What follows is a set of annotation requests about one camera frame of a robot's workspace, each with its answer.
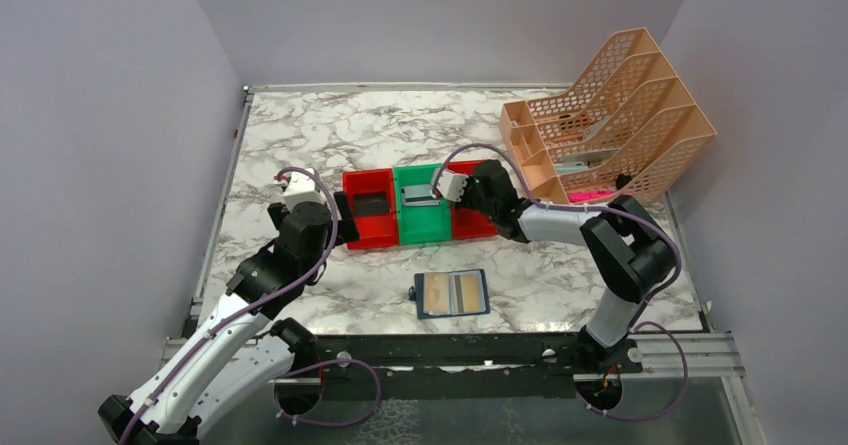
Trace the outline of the navy blue card holder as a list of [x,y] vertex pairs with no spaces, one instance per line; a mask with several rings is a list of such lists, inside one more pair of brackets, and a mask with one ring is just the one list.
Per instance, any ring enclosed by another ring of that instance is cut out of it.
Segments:
[[[423,311],[423,298],[424,298],[423,283],[424,283],[424,276],[425,276],[427,273],[444,273],[444,274],[447,274],[447,275],[448,275],[448,277],[449,277],[449,279],[450,279],[452,274],[455,274],[455,273],[463,273],[463,272],[476,272],[476,273],[478,273],[478,274],[479,274],[479,277],[480,277],[480,283],[481,283],[481,288],[482,288],[482,294],[483,294],[483,299],[484,299],[484,301],[485,301],[485,308],[484,308],[484,311],[483,311],[483,312],[481,312],[481,313],[466,314],[466,315],[459,315],[459,314],[456,314],[456,313],[453,311],[453,293],[452,293],[452,290],[451,290],[451,311],[450,311],[448,314],[443,314],[443,315],[429,315],[429,314],[425,313],[425,312]],[[414,275],[414,284],[413,284],[413,285],[409,288],[409,290],[408,290],[408,299],[409,299],[410,301],[412,301],[412,302],[414,302],[414,303],[415,303],[415,307],[416,307],[416,314],[417,314],[418,318],[419,318],[419,319],[421,319],[421,320],[427,320],[427,319],[437,319],[437,318],[451,318],[451,317],[463,317],[463,316],[477,316],[477,315],[485,315],[485,314],[489,314],[489,313],[490,313],[490,311],[491,311],[491,306],[490,306],[490,301],[489,301],[489,291],[488,291],[488,286],[487,286],[487,277],[486,277],[486,273],[485,273],[485,271],[484,271],[483,269],[468,269],[468,270],[459,270],[459,271],[450,271],[450,272],[424,272],[424,273],[418,273],[418,274],[415,274],[415,275]]]

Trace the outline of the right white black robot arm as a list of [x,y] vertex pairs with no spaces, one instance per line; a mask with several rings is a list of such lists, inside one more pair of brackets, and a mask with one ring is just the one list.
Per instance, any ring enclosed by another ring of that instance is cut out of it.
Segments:
[[518,195],[497,160],[480,162],[471,174],[447,170],[434,184],[457,207],[482,213],[508,240],[587,248],[606,285],[596,311],[579,332],[576,348],[579,363],[592,372],[616,360],[617,348],[649,292],[680,262],[674,243],[630,196],[585,208],[536,204]]

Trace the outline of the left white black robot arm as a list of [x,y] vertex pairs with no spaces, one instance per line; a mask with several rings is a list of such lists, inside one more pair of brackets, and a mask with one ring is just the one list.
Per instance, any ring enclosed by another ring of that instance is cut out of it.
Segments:
[[238,265],[209,317],[151,379],[101,404],[116,443],[197,444],[272,377],[310,370],[313,335],[278,315],[320,280],[334,247],[359,238],[346,193],[333,198],[269,206],[278,237]]

